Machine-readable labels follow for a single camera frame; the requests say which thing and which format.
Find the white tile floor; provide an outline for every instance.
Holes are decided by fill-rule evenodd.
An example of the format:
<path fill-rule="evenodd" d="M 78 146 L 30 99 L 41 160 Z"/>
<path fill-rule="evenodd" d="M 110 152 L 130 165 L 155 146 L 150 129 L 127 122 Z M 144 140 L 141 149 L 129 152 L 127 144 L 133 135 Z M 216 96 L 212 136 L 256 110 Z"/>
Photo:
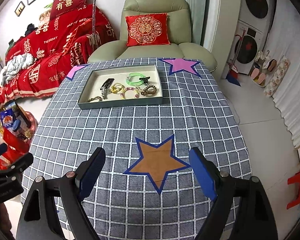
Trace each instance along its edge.
<path fill-rule="evenodd" d="M 287 203 L 295 198 L 297 192 L 295 185 L 287 185 L 287 179 L 300 169 L 298 154 L 293 147 L 291 134 L 272 99 L 266 98 L 263 89 L 254 85 L 249 77 L 241 75 L 239 82 L 241 87 L 221 80 L 219 86 L 227 97 L 248 147 L 252 173 L 260 178 L 266 190 L 281 240 L 300 215 L 298 207 L 286 210 Z M 39 121 L 49 101 L 50 98 L 27 98 L 19 99 L 18 103 Z M 12 232 L 15 234 L 21 204 L 13 201 L 7 203 L 13 224 Z M 67 230 L 65 237 L 74 239 Z"/>

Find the armchair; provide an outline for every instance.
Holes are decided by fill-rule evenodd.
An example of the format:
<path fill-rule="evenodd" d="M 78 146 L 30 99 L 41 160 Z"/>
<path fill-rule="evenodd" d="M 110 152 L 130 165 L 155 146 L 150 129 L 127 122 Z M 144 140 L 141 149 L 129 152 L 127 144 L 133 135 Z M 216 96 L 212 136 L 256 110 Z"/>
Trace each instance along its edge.
<path fill-rule="evenodd" d="M 127 47 L 128 26 L 125 17 L 150 13 L 168 14 L 168 37 L 171 44 Z M 191 43 L 190 12 L 186 0 L 126 0 L 121 16 L 120 39 L 100 46 L 89 57 L 88 63 L 140 57 L 198 59 L 211 72 L 217 67 L 217 61 L 208 50 Z"/>

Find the curtain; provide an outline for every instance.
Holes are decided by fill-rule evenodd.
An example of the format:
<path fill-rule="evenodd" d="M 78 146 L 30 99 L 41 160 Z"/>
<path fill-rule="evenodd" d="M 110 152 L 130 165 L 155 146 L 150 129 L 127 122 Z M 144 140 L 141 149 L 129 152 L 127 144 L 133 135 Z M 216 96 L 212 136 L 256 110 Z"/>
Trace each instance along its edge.
<path fill-rule="evenodd" d="M 192 42 L 200 45 L 206 0 L 186 0 L 186 1 L 190 6 Z"/>
<path fill-rule="evenodd" d="M 277 0 L 266 50 L 276 60 L 285 55 L 291 62 L 273 98 L 297 147 L 300 145 L 300 14 L 290 0 Z"/>

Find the sofa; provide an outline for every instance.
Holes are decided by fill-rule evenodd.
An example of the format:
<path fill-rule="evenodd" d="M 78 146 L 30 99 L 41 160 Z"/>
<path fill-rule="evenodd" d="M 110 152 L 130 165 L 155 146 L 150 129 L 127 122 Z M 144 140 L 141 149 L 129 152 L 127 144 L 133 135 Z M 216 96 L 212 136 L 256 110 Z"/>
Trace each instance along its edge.
<path fill-rule="evenodd" d="M 170 45 L 142 45 L 127 47 L 128 26 L 126 16 L 167 13 Z M 171 57 L 198 59 L 211 72 L 217 67 L 214 56 L 204 47 L 191 43 L 190 10 L 186 0 L 126 0 L 122 10 L 120 39 L 100 46 L 88 59 L 88 63 L 141 58 Z"/>
<path fill-rule="evenodd" d="M 72 67 L 87 63 L 93 51 L 116 37 L 107 17 L 96 8 L 96 44 L 92 36 L 92 4 L 69 11 L 21 37 L 6 55 L 30 53 L 33 65 L 0 87 L 0 105 L 20 97 L 53 95 Z"/>

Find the pink star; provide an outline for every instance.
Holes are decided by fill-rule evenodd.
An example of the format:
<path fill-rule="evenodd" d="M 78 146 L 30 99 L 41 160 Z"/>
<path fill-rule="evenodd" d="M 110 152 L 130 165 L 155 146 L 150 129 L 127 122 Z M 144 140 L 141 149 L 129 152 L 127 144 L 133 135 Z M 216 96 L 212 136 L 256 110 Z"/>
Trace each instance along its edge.
<path fill-rule="evenodd" d="M 72 81 L 72 80 L 73 80 L 73 77 L 74 77 L 74 74 L 75 74 L 78 70 L 80 70 L 80 69 L 86 67 L 87 65 L 88 65 L 88 64 L 86 64 L 86 65 L 80 65 L 80 66 L 74 66 L 74 67 L 70 70 L 70 72 L 67 74 L 66 78 L 67 78 L 67 79 L 70 79 L 70 80 Z"/>
<path fill-rule="evenodd" d="M 171 65 L 169 70 L 169 75 L 185 70 L 191 74 L 201 77 L 200 74 L 194 68 L 194 66 L 198 65 L 200 61 L 185 60 L 183 58 L 160 59 L 160 60 Z"/>

